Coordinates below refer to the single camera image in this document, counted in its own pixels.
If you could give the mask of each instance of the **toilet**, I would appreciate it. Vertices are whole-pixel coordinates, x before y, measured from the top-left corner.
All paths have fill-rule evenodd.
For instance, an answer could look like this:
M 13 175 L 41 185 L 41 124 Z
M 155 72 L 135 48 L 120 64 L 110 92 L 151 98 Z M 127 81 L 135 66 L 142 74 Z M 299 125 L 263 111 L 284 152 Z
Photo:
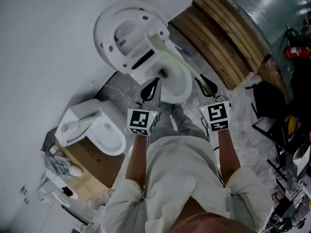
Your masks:
M 153 49 L 147 35 L 158 34 L 166 47 L 182 58 L 169 39 L 163 16 L 139 0 L 112 0 L 99 16 L 94 43 L 99 55 L 112 68 L 129 74 L 139 84 L 159 77 L 161 100 L 184 102 L 192 91 L 191 73 L 173 58 Z
M 122 154 L 126 148 L 126 118 L 111 102 L 92 99 L 69 108 L 55 137 L 62 147 L 87 137 L 107 155 Z

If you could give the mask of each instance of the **leg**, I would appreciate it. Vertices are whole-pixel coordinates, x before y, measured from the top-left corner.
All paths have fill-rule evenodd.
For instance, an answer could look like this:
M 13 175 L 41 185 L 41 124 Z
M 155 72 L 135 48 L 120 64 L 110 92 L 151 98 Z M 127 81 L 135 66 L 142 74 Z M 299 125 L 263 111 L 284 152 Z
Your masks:
M 180 105 L 173 106 L 172 116 L 177 124 L 178 132 L 183 135 L 191 135 L 208 141 L 203 130 L 192 123 L 191 119 L 184 114 L 184 111 Z
M 162 115 L 160 121 L 156 124 L 155 129 L 149 137 L 149 145 L 162 137 L 182 135 L 173 128 L 170 118 L 171 106 L 172 105 L 168 103 L 161 103 L 160 109 L 162 111 Z

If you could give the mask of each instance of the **white cloth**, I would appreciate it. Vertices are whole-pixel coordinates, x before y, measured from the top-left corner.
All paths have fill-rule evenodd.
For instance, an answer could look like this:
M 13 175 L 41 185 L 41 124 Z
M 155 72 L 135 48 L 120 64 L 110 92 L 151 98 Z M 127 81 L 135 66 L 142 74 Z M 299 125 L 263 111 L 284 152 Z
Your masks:
M 248 196 L 256 228 L 261 230 L 269 219 L 273 202 L 251 170 L 238 169 L 224 188 L 217 178 L 216 157 L 209 142 L 193 136 L 168 136 L 149 146 L 146 233 L 168 232 L 190 196 L 205 211 L 230 218 L 226 205 L 230 193 Z M 139 186 L 124 180 L 106 206 L 103 229 L 119 233 L 129 206 L 141 200 Z

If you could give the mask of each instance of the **wooden plank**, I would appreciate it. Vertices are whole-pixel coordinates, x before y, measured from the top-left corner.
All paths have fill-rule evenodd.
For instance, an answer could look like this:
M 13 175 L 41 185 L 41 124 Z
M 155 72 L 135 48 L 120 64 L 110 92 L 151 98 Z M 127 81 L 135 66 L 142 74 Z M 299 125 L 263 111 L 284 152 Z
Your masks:
M 193 47 L 201 54 L 201 56 L 210 64 L 210 66 L 219 76 L 224 85 L 229 90 L 233 90 L 236 87 L 236 84 L 228 75 L 227 71 L 223 69 L 221 63 L 215 58 L 215 56 L 201 41 L 201 39 L 197 37 L 194 32 L 180 20 L 180 16 L 175 17 L 171 21 L 171 24 L 193 45 Z
M 242 80 L 248 75 L 249 71 L 240 59 L 237 53 L 233 50 L 230 44 L 221 35 L 216 34 L 214 27 L 205 19 L 205 17 L 193 6 L 188 9 L 188 13 L 185 15 L 202 30 L 205 36 L 216 46 L 216 48 L 222 53 L 225 59 L 228 61 L 232 69 Z
M 238 37 L 238 39 L 242 42 L 245 48 L 248 50 L 250 56 L 254 59 L 257 63 L 258 67 L 260 66 L 262 60 L 260 60 L 253 49 L 249 46 L 248 42 L 246 41 L 245 37 L 239 29 L 232 23 L 232 21 L 223 13 L 216 4 L 214 4 L 211 0 L 203 0 L 212 10 L 223 19 L 223 21 L 228 25 L 228 27 L 232 30 L 232 32 Z
M 201 39 L 201 41 L 206 45 L 206 47 L 213 53 L 213 55 L 216 57 L 216 59 L 221 63 L 221 66 L 224 70 L 228 73 L 228 75 L 231 77 L 235 85 L 238 85 L 243 78 L 239 78 L 238 75 L 235 73 L 235 71 L 232 69 L 226 58 L 222 55 L 222 53 L 216 48 L 215 44 L 212 43 L 201 31 L 197 25 L 195 25 L 189 18 L 185 16 L 181 16 L 180 20 L 188 26 L 188 28 L 192 29 L 194 34 Z
M 267 50 L 264 48 L 260 40 L 258 39 L 258 36 L 254 32 L 254 30 L 249 26 L 249 24 L 245 21 L 245 19 L 240 15 L 240 12 L 237 11 L 236 8 L 234 8 L 230 2 L 227 0 L 217 0 L 219 1 L 226 9 L 229 11 L 229 13 L 242 25 L 244 30 L 247 32 L 247 34 L 250 36 L 252 41 L 255 43 L 255 45 L 258 47 L 261 55 L 265 57 L 267 55 Z
M 245 28 L 239 23 L 239 21 L 227 10 L 227 8 L 219 0 L 211 0 L 228 18 L 229 20 L 237 27 L 240 33 L 245 37 L 249 46 L 253 49 L 255 55 L 262 62 L 264 56 L 261 54 L 257 44 L 253 41 L 251 36 L 245 30 Z
M 241 53 L 245 56 L 247 62 L 251 67 L 251 71 L 257 72 L 259 65 L 253 60 L 250 56 L 248 50 L 242 44 L 242 42 L 237 38 L 237 36 L 232 32 L 232 30 L 228 27 L 225 21 L 217 15 L 212 8 L 210 8 L 203 0 L 194 0 L 193 5 L 197 8 L 200 8 L 205 14 L 210 16 L 230 37 L 230 39 L 234 42 L 234 44 L 238 47 Z

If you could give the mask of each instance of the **red fire extinguisher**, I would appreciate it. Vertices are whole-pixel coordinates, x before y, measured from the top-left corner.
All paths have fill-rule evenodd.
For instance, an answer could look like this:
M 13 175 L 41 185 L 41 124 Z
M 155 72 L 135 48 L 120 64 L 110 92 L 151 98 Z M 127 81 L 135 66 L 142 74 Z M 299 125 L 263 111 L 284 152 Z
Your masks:
M 310 51 L 308 47 L 286 48 L 284 55 L 286 59 L 309 58 Z

